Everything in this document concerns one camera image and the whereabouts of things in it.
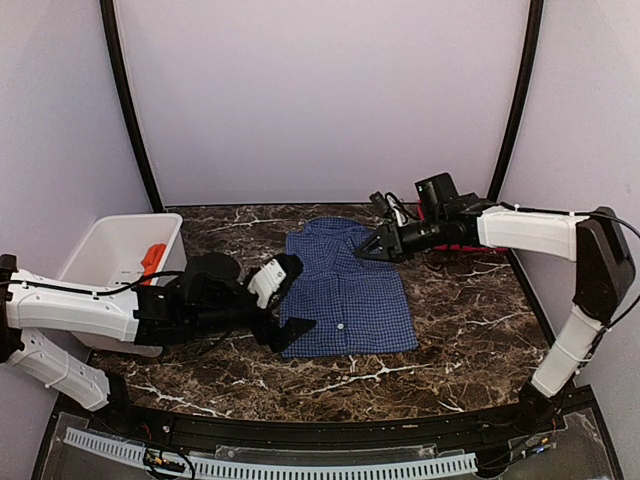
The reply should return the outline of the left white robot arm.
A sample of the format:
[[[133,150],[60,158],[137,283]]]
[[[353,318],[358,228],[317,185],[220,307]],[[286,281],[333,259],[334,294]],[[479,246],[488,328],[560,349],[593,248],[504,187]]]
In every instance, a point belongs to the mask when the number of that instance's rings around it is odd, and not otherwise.
[[[311,331],[311,319],[274,312],[303,272],[295,255],[278,254],[246,278],[231,256],[189,259],[181,271],[143,275],[119,288],[43,279],[1,257],[1,360],[21,369],[84,409],[101,411],[120,436],[141,427],[128,404],[124,379],[88,366],[43,335],[43,330],[94,334],[127,345],[163,349],[210,334],[251,331],[256,342],[280,353]]]

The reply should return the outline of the blue checked shirt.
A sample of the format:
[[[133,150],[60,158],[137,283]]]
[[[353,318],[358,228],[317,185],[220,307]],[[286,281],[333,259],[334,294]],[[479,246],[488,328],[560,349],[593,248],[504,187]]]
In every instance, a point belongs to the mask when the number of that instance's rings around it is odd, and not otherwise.
[[[285,253],[303,272],[281,303],[280,319],[316,325],[283,352],[285,358],[402,353],[419,342],[400,275],[389,263],[354,250],[371,230],[342,217],[320,217],[286,236]]]

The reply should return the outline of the orange garment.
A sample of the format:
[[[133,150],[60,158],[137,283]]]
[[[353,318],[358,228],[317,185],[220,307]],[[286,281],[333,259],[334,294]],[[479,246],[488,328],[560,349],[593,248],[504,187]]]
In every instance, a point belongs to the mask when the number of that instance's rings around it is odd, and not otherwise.
[[[160,270],[165,251],[166,245],[164,243],[154,244],[147,250],[145,257],[141,261],[141,266],[144,269],[143,276],[145,277],[143,285],[148,286],[152,283],[151,275]]]

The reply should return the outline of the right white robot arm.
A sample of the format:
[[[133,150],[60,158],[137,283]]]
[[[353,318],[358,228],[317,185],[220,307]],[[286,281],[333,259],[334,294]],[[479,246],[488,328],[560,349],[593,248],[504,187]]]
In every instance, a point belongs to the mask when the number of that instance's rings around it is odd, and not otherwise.
[[[354,251],[355,256],[401,262],[441,246],[515,249],[563,258],[576,266],[572,308],[529,383],[556,396],[595,353],[604,335],[626,315],[620,306],[636,276],[623,231],[628,223],[605,207],[564,212],[494,203],[475,194],[425,197],[423,219],[388,220]]]

